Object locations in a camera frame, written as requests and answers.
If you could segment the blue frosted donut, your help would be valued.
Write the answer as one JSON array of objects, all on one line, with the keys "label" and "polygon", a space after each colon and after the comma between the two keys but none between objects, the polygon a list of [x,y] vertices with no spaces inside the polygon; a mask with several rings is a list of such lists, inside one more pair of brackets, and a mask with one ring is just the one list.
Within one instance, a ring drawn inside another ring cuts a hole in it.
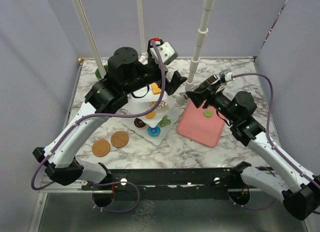
[{"label": "blue frosted donut", "polygon": [[152,138],[156,138],[160,135],[161,133],[161,129],[159,126],[155,126],[155,127],[148,127],[147,129],[147,134],[152,137]]}]

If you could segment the white tiered serving stand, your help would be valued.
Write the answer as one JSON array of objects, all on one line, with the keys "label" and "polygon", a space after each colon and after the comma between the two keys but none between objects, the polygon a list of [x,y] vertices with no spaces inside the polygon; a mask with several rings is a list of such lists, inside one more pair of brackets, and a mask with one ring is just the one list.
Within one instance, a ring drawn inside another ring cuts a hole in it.
[{"label": "white tiered serving stand", "polygon": [[[128,101],[123,109],[127,111],[128,114],[136,115],[142,112],[145,112],[152,108],[157,100],[159,99],[160,94],[154,95],[152,92],[151,85],[149,88],[145,87],[140,89],[134,93],[134,97]],[[168,96],[167,94],[163,95],[161,101],[165,101],[168,104],[168,108],[166,109],[158,109],[158,107],[154,110],[156,115],[153,119],[147,119],[144,116],[134,117],[134,118],[125,118],[123,119],[123,123],[131,130],[135,131],[138,135],[144,137],[149,142],[154,145],[159,145],[161,141],[167,136],[168,132],[173,128],[175,122],[177,122],[179,116],[183,113],[183,110],[176,103],[176,99],[172,96]],[[163,127],[161,129],[161,133],[158,137],[152,138],[148,135],[147,129],[148,127],[159,126],[160,120],[164,116],[169,116],[171,119],[171,124]],[[134,119],[139,118],[146,123],[146,126],[142,129],[138,129],[134,126]]]}]

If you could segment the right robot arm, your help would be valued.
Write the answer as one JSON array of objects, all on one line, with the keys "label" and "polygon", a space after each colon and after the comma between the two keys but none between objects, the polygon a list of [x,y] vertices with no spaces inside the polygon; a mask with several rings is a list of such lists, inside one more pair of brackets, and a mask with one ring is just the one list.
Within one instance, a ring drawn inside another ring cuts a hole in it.
[{"label": "right robot arm", "polygon": [[305,220],[320,206],[320,178],[295,161],[254,117],[257,108],[253,96],[239,91],[232,100],[223,94],[223,85],[235,78],[213,75],[199,86],[187,91],[186,97],[196,108],[213,107],[230,123],[232,135],[244,146],[262,157],[277,173],[272,176],[248,163],[240,163],[230,174],[230,183],[256,187],[283,203],[296,219]]}]

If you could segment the chocolate swiss roll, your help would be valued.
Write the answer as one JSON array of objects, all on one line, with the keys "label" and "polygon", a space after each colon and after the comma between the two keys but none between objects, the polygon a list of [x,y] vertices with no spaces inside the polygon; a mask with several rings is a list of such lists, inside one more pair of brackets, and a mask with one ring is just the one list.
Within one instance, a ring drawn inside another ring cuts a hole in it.
[{"label": "chocolate swiss roll", "polygon": [[165,101],[161,101],[158,105],[158,109],[166,109],[168,108],[168,104]]}]

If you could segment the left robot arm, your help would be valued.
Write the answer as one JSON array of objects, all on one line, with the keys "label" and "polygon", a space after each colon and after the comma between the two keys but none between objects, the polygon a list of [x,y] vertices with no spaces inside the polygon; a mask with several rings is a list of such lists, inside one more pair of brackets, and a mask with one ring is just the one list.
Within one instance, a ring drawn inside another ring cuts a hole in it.
[{"label": "left robot arm", "polygon": [[172,95],[186,80],[175,71],[171,81],[166,78],[166,65],[178,56],[168,43],[156,45],[151,41],[147,64],[139,61],[138,53],[131,47],[117,49],[108,61],[108,73],[96,82],[85,96],[77,115],[53,142],[37,147],[33,156],[45,166],[45,173],[53,183],[66,186],[76,180],[94,183],[106,189],[111,182],[111,172],[102,163],[88,163],[76,159],[76,154],[92,133],[128,103],[128,96],[156,83],[167,95]]}]

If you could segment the green round pastry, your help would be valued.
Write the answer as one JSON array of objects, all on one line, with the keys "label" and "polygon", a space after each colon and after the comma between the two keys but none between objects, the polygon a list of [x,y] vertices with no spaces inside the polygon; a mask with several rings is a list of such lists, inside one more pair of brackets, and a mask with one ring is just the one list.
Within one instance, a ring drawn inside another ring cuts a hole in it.
[{"label": "green round pastry", "polygon": [[203,114],[204,114],[204,116],[207,117],[207,118],[210,118],[210,117],[213,115],[213,113],[212,113],[210,110],[204,111]]}]

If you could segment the yellow round biscuit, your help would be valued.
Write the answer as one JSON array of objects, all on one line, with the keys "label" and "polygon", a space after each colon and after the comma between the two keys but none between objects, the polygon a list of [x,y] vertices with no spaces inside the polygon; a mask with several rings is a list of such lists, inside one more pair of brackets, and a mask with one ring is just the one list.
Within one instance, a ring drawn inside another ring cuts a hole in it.
[{"label": "yellow round biscuit", "polygon": [[147,119],[153,119],[155,116],[156,116],[156,112],[155,111],[152,111],[152,112],[150,112],[150,113],[145,115],[145,117]]}]

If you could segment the pink serving tray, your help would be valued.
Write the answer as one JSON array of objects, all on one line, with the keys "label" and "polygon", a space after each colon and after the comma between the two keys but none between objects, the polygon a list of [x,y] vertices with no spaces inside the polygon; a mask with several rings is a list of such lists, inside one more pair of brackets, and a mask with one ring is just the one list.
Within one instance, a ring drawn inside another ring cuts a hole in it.
[{"label": "pink serving tray", "polygon": [[[204,116],[206,110],[212,112],[210,118]],[[225,121],[217,116],[213,107],[207,109],[196,108],[192,102],[189,102],[176,130],[179,134],[191,140],[208,147],[215,147],[219,142],[225,124]]]}]

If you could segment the chocolate donut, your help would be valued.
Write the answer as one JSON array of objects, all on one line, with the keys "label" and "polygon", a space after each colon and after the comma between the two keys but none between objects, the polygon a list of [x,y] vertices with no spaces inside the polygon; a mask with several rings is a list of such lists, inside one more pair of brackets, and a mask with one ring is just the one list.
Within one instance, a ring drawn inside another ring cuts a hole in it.
[{"label": "chocolate donut", "polygon": [[133,124],[138,129],[142,129],[146,126],[146,123],[139,118],[135,118]]}]

